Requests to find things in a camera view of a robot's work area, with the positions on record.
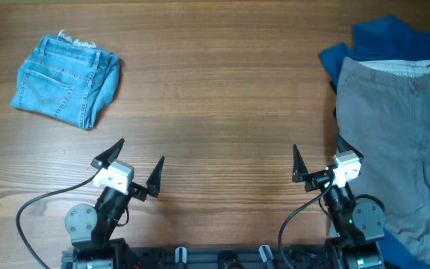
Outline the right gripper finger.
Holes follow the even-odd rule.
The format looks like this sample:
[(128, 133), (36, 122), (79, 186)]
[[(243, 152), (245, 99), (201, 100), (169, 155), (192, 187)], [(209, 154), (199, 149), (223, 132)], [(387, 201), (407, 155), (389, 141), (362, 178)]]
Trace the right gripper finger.
[(337, 150), (339, 153), (353, 151), (360, 160), (364, 159), (364, 155), (359, 152), (356, 148), (350, 145), (339, 133), (335, 135), (335, 140), (337, 143)]
[(308, 169), (302, 159), (298, 146), (294, 144), (292, 181), (295, 183), (304, 182), (307, 179), (308, 174)]

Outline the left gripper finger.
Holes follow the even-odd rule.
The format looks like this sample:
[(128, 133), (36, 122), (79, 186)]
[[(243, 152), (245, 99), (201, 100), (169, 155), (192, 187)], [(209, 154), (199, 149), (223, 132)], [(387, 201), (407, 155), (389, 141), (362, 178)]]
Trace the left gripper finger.
[(154, 198), (158, 198), (161, 191), (161, 177), (164, 161), (165, 157), (162, 156), (146, 181), (147, 194)]
[(110, 164), (117, 159), (120, 152), (122, 151), (124, 138), (120, 138), (112, 147), (106, 149), (104, 152), (97, 155), (91, 162), (91, 166), (101, 170), (102, 168), (107, 169)]

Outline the grey cotton shorts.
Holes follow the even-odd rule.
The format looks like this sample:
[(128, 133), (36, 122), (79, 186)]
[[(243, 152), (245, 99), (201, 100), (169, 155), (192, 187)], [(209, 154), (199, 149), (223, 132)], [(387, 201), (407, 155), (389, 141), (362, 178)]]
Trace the grey cotton shorts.
[(378, 197), (387, 231), (430, 265), (430, 66), (345, 58), (336, 117), (364, 156), (352, 190)]

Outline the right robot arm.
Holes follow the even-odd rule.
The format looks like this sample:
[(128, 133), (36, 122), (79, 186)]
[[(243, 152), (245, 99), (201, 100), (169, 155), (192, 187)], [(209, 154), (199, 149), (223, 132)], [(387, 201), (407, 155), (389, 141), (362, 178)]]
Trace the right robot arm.
[(362, 153), (347, 143), (339, 134), (335, 135), (338, 153), (333, 164), (323, 170), (310, 173), (301, 153), (293, 146), (292, 181), (304, 183), (307, 192), (320, 194), (296, 209), (287, 220), (323, 200), (335, 230), (325, 245), (331, 252), (335, 268), (384, 268), (384, 259), (378, 242), (384, 238), (384, 204), (368, 194), (355, 196), (349, 183), (360, 176)]

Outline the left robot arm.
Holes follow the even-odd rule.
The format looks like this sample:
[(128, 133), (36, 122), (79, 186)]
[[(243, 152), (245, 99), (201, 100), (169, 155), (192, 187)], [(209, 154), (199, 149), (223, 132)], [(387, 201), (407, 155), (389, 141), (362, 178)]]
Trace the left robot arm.
[(65, 228), (73, 250), (63, 253), (61, 267), (66, 269), (140, 269), (143, 262), (126, 240), (111, 239), (128, 204), (135, 198), (145, 201), (158, 197), (164, 157), (161, 157), (146, 181), (146, 186), (133, 182), (134, 167), (117, 159), (125, 140), (97, 155), (91, 165), (97, 169), (91, 179), (96, 187), (103, 187), (95, 205), (85, 203), (72, 207), (65, 217)]

